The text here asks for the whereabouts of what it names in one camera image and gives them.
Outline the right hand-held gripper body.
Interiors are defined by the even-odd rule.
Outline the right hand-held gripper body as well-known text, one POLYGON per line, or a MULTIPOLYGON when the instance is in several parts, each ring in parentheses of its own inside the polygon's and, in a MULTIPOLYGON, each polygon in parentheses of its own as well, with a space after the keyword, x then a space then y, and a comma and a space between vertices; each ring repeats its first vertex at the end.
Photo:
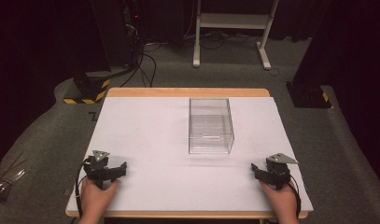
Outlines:
POLYGON ((266 159, 266 175, 263 182, 273 186, 275 189, 282 189, 290 181, 289 164, 297 164, 298 161, 283 154, 276 153, 266 159))

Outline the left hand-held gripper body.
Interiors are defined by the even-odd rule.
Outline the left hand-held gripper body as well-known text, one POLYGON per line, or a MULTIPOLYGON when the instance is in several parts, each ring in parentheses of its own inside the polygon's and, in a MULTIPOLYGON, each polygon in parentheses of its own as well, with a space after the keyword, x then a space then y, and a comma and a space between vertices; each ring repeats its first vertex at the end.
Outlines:
POLYGON ((85 160, 84 171, 90 180, 93 180, 99 189, 104 188, 104 182, 116 180, 113 173, 107 167, 108 152, 94 150, 92 156, 85 160))

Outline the person's left hand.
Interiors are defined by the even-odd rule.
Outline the person's left hand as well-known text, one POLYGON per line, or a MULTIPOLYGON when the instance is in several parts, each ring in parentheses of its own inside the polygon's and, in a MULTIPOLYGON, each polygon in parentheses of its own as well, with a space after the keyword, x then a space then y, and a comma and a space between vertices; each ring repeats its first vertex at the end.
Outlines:
POLYGON ((120 182, 115 180, 108 189, 99 189, 88 177, 85 177, 81 186, 82 217, 87 219, 101 219, 111 203, 120 182))

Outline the person's right hand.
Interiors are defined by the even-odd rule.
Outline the person's right hand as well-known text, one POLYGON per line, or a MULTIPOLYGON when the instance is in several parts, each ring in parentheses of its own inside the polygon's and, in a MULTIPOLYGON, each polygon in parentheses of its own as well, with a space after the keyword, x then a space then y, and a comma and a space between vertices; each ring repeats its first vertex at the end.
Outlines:
POLYGON ((274 210, 279 224, 300 224, 297 212, 297 200, 291 183, 282 189, 273 189, 270 185, 260 182, 274 210))

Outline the clear plastic box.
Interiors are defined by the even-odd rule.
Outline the clear plastic box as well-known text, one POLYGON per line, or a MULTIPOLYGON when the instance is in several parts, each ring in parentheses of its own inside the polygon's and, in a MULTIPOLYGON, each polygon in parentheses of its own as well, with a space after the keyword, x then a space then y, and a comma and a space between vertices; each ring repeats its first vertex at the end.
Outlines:
POLYGON ((230 154, 234 141, 228 98, 190 98, 189 154, 230 154))

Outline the black stand with striped base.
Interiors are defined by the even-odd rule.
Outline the black stand with striped base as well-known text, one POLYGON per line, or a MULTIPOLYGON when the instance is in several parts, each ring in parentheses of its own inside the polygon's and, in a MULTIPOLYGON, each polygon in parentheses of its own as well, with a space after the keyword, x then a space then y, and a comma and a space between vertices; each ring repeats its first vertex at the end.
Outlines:
POLYGON ((68 0, 67 19, 70 45, 70 70, 73 83, 63 101, 66 104, 97 104, 106 92, 108 78, 90 77, 89 73, 108 71, 109 62, 92 0, 68 0))

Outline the black stand with dark base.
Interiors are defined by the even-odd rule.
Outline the black stand with dark base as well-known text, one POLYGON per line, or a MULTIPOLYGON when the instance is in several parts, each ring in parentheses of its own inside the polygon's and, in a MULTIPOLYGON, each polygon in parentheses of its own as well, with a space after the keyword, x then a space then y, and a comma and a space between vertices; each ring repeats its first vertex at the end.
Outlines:
POLYGON ((319 74, 322 49, 317 32, 331 0, 301 0, 293 38, 299 40, 313 34, 311 42, 291 82, 286 83, 291 101, 300 108, 331 108, 327 94, 321 89, 326 76, 319 74))

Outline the metal rods bundle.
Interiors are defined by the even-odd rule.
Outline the metal rods bundle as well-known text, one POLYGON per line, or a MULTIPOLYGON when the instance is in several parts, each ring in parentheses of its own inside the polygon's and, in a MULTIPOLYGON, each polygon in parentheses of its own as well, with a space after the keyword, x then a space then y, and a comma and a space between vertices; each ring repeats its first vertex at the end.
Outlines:
POLYGON ((21 158, 22 158, 22 152, 8 166, 8 168, 6 168, 6 170, 3 170, 1 168, 1 163, 0 163, 0 203, 3 203, 7 200, 13 184, 25 174, 25 170, 21 169, 17 173, 13 175, 9 175, 16 168, 22 166, 26 162, 26 159, 22 160, 21 158))

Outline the dark equipment rack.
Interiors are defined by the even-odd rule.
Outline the dark equipment rack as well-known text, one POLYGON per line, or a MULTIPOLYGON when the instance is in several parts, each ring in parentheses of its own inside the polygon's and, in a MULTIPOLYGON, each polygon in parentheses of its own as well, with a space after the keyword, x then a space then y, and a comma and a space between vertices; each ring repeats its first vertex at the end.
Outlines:
POLYGON ((137 65, 143 48, 144 30, 140 19, 139 0, 120 0, 126 39, 131 53, 131 65, 137 65))

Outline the white metal stand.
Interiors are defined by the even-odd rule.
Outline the white metal stand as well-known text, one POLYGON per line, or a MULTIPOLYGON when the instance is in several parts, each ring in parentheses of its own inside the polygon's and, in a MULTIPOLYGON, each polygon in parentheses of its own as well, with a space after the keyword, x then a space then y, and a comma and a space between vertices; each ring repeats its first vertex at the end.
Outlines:
POLYGON ((223 28, 223 29, 247 29, 262 30, 262 38, 256 43, 260 59, 265 70, 271 70, 265 45, 274 21, 274 14, 277 10, 279 0, 272 0, 272 6, 268 14, 224 14, 224 13, 203 13, 202 0, 197 0, 196 26, 192 66, 197 68, 201 64, 200 35, 202 28, 223 28))

